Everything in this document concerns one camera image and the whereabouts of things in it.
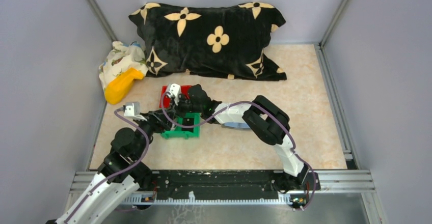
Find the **red plastic bin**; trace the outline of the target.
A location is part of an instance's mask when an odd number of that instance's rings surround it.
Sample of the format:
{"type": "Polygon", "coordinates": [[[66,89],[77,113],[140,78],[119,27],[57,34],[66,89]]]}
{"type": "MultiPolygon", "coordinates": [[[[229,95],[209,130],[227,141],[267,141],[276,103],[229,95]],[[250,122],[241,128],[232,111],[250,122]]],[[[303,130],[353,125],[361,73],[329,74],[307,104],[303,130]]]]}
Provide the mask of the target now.
{"type": "Polygon", "coordinates": [[[178,85],[176,83],[171,83],[168,86],[163,86],[161,90],[161,96],[159,101],[159,108],[168,108],[173,102],[178,105],[180,102],[180,95],[188,98],[188,90],[192,86],[190,85],[178,85]]]}

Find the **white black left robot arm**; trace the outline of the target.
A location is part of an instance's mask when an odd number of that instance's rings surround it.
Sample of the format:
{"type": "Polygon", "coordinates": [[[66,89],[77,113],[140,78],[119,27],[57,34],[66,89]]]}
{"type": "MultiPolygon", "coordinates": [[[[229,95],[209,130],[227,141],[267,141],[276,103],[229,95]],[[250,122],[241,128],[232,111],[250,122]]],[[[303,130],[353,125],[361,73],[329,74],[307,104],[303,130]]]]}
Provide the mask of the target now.
{"type": "Polygon", "coordinates": [[[115,110],[115,115],[130,126],[115,133],[110,153],[78,200],[48,223],[102,223],[126,197],[151,187],[152,170],[142,160],[153,135],[171,129],[174,114],[161,109],[137,116],[129,116],[128,112],[125,106],[115,110]]]}

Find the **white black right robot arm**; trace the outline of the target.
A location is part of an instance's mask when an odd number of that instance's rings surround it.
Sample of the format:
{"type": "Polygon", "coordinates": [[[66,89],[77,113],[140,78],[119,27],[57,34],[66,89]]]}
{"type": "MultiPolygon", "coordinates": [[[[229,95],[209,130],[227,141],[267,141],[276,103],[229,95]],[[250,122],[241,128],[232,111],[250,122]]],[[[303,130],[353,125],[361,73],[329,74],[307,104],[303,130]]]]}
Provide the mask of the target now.
{"type": "Polygon", "coordinates": [[[301,189],[306,184],[309,167],[294,151],[290,118],[266,97],[258,95],[253,101],[226,103],[212,100],[200,85],[191,86],[184,95],[175,83],[167,86],[166,97],[176,112],[199,113],[205,123],[246,125],[262,142],[274,147],[289,187],[301,189]]]}

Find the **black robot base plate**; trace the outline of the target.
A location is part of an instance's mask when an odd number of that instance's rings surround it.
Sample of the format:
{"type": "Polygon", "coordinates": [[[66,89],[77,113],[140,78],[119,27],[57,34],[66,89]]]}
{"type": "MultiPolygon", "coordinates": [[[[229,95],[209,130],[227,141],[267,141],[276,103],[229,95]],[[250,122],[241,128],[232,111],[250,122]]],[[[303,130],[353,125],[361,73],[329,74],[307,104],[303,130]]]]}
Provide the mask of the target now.
{"type": "Polygon", "coordinates": [[[151,205],[264,205],[305,207],[321,189],[318,174],[308,172],[303,184],[282,170],[159,170],[147,189],[123,202],[145,209],[151,205]]]}

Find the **green plastic bin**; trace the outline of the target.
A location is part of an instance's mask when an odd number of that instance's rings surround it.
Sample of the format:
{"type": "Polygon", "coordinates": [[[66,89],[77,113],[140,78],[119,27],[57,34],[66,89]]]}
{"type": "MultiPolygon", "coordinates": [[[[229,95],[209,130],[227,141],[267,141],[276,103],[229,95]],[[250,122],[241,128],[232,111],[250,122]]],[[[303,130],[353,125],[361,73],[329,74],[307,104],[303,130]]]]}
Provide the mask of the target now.
{"type": "Polygon", "coordinates": [[[198,113],[186,113],[185,117],[176,119],[176,123],[182,125],[183,127],[174,126],[172,130],[165,131],[161,134],[164,139],[172,138],[198,138],[200,135],[200,127],[197,126],[200,123],[200,115],[198,113]],[[185,117],[190,117],[195,119],[194,126],[183,126],[182,119],[185,117]]]}

